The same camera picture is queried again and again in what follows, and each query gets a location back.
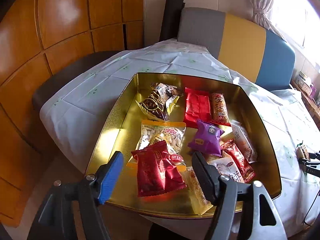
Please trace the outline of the soda cracker packet green ends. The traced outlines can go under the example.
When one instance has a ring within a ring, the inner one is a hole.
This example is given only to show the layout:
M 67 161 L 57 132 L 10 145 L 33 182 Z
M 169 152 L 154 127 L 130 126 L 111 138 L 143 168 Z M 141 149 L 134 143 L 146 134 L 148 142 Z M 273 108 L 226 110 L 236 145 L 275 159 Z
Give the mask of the soda cracker packet green ends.
M 302 158 L 302 159 L 310 160 L 310 155 L 309 155 L 308 150 L 303 142 L 301 142 L 297 145 L 296 151 L 297 151 L 298 159 Z

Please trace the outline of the clear-wrapped brown cake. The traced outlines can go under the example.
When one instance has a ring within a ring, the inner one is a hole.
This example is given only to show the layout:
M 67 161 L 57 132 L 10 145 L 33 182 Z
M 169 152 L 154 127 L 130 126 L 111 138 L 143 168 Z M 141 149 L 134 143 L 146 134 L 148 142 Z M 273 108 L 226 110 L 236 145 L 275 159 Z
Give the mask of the clear-wrapped brown cake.
M 213 165 L 221 175 L 229 176 L 237 183 L 244 183 L 244 179 L 233 158 L 225 154 L 222 158 L 208 161 L 209 165 Z

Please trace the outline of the purple snack packet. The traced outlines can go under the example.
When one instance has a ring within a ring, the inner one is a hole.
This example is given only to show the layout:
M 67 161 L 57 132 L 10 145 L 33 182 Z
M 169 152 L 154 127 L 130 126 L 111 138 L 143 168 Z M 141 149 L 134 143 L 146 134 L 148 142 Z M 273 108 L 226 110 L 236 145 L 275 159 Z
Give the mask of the purple snack packet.
M 207 155 L 222 157 L 220 147 L 220 137 L 224 131 L 214 124 L 197 120 L 198 130 L 188 147 Z

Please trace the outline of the red patterned candy packet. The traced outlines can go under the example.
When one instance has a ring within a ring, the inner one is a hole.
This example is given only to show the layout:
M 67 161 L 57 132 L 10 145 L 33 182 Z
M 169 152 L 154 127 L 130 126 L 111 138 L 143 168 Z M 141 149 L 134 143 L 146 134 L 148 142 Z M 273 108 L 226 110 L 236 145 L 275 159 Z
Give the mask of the red patterned candy packet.
M 238 167 L 244 182 L 251 182 L 251 180 L 255 177 L 255 171 L 238 149 L 234 140 L 231 139 L 223 142 L 221 145 L 221 150 L 225 151 L 235 161 L 235 164 Z

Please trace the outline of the puffy red snack packet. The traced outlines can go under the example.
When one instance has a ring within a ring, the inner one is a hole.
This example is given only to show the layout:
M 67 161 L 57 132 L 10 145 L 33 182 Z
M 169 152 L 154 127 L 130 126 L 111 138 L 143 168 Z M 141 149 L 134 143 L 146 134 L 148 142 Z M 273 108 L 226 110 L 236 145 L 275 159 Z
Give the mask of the puffy red snack packet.
M 174 161 L 179 155 L 169 154 L 167 142 L 162 140 L 131 152 L 137 161 L 137 189 L 139 197 L 156 196 L 187 187 Z

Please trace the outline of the red-ended rice cracker roll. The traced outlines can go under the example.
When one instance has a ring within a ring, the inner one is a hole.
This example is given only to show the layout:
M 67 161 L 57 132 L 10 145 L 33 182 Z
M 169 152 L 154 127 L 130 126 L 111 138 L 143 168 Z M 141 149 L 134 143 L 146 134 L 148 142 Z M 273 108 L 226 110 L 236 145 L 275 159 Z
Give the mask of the red-ended rice cracker roll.
M 231 127 L 227 106 L 223 94 L 212 93 L 212 119 L 211 123 Z

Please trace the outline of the pumpkin seed bag orange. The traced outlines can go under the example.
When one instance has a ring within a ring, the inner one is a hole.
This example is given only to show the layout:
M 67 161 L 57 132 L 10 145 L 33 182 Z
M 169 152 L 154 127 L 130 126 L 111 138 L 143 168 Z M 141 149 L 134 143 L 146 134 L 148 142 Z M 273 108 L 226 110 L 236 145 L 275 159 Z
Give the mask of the pumpkin seed bag orange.
M 170 161 L 177 166 L 180 172 L 184 172 L 186 164 L 181 156 L 181 148 L 185 129 L 186 124 L 184 122 L 142 120 L 141 137 L 136 149 L 142 150 L 157 142 L 165 141 Z

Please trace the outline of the red foil packet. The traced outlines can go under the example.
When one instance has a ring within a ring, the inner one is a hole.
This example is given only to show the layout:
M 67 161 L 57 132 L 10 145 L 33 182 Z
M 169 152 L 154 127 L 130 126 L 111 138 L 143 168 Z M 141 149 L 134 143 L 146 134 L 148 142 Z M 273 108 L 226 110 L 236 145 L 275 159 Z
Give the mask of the red foil packet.
M 212 119 L 210 109 L 210 93 L 204 90 L 185 88 L 185 115 L 184 120 L 187 127 L 197 128 L 197 120 L 209 122 Z

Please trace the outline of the dark brown candy packet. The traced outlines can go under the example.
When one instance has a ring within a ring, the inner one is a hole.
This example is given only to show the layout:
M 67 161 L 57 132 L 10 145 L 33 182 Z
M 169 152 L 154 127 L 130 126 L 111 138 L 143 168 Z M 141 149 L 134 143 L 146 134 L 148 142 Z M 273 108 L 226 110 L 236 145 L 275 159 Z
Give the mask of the dark brown candy packet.
M 182 91 L 176 86 L 155 83 L 152 91 L 143 101 L 136 101 L 144 115 L 155 121 L 169 121 Z

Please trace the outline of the white brown snack packet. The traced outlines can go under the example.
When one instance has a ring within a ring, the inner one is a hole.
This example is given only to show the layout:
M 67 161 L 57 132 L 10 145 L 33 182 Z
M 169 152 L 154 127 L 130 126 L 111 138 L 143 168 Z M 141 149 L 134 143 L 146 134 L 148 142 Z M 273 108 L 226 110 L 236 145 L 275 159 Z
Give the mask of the white brown snack packet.
M 249 136 L 241 123 L 236 120 L 231 120 L 234 142 L 245 159 L 251 164 L 257 161 L 257 153 L 249 139 Z

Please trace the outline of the wooden side table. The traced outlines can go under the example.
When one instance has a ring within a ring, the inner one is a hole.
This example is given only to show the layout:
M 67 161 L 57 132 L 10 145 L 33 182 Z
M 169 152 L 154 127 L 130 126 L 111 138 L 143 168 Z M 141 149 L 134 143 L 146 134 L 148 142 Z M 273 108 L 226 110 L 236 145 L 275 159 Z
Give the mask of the wooden side table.
M 293 86 L 293 88 L 297 89 L 302 94 L 302 101 L 304 102 L 304 105 L 306 106 L 306 109 L 310 113 L 311 117 L 313 118 L 316 126 L 318 129 L 320 129 L 320 115 L 319 115 L 319 107 L 316 105 L 316 103 L 311 100 L 308 95 L 300 89 L 300 87 L 295 83 L 295 81 L 291 80 L 290 84 Z

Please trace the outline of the tissue box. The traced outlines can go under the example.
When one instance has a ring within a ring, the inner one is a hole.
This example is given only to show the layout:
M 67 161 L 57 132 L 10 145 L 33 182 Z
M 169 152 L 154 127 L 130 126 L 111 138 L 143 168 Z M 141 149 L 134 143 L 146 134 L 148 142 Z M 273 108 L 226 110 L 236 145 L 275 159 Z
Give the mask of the tissue box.
M 311 79 L 303 72 L 299 72 L 295 80 L 298 87 L 306 93 L 307 96 L 311 95 L 312 88 L 311 88 Z

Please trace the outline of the window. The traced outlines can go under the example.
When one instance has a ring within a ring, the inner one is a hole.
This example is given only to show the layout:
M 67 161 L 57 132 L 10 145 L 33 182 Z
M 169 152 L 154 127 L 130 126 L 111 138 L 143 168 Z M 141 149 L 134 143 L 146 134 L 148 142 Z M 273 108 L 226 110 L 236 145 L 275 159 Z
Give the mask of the window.
M 270 20 L 311 62 L 319 64 L 319 16 L 308 0 L 274 0 Z

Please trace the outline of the wooden wardrobe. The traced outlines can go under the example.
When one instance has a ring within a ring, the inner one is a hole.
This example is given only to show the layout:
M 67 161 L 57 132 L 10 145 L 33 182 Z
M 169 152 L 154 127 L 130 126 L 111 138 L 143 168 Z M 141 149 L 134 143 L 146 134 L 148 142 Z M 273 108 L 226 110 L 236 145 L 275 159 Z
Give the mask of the wooden wardrobe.
M 144 0 L 15 0 L 1 20 L 1 223 L 19 225 L 57 152 L 31 99 L 54 74 L 106 50 L 140 48 Z

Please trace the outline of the black rolled mat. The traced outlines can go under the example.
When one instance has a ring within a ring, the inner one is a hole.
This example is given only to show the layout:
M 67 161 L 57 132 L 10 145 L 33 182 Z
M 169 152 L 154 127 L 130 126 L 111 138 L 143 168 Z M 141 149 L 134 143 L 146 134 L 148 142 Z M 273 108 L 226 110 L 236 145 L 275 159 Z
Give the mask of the black rolled mat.
M 181 12 L 185 6 L 184 0 L 166 0 L 159 42 L 177 38 L 180 26 Z

